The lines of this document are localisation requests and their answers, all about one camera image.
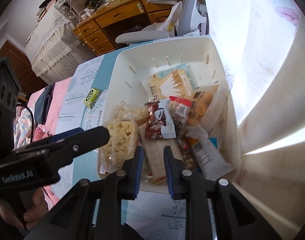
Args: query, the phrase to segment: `silver bolt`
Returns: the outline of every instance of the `silver bolt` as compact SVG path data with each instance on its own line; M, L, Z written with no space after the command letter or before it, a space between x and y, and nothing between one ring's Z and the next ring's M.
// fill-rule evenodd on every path
M74 152L77 152L79 150L79 146L77 144L75 144L73 147L72 147L72 150Z
M122 177L122 176L125 176L125 175L126 175L126 172L123 171L123 170L119 170L119 171L116 171L116 175L117 175L118 177Z
M89 180L88 179L82 179L81 181L79 181L80 186L85 187L89 184Z
M229 182L226 179L219 179L219 184L221 186L227 186Z
M183 170L182 174L183 174L183 176L191 176L192 172L190 170Z

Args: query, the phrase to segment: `yellow snack package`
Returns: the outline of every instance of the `yellow snack package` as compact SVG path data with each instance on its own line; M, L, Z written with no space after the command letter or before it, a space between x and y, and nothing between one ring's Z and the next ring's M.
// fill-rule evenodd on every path
M96 98L99 96L100 90L96 88L91 88L90 92L84 99L84 103L87 107L91 108L92 104L96 101Z

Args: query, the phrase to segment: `finger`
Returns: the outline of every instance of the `finger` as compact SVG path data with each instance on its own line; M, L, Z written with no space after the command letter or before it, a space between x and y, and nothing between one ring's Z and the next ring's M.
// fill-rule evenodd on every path
M35 206L39 206L45 201L45 194L42 187L37 189L35 193L32 195L32 202Z
M27 223L27 225L26 225L27 230L29 230L29 231L32 230L38 223L39 223L39 221Z
M1 200L0 200L0 216L7 224L16 228L25 229L23 224L20 222L20 220L3 205Z
M48 204L44 200L41 205L33 207L23 214L23 218L26 222L36 222L42 219L48 213Z

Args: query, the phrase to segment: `curtain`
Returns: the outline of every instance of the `curtain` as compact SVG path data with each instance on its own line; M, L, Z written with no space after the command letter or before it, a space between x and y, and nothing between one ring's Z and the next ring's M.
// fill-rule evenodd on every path
M293 239L305 223L305 17L293 0L206 5L233 83L235 185L283 239Z

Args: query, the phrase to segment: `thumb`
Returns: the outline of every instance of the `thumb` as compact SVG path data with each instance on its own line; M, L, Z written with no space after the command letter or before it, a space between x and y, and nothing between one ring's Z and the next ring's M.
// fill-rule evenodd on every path
M7 224L19 229L25 229L23 224L20 222L20 220L3 205L1 200L0 200L0 216Z

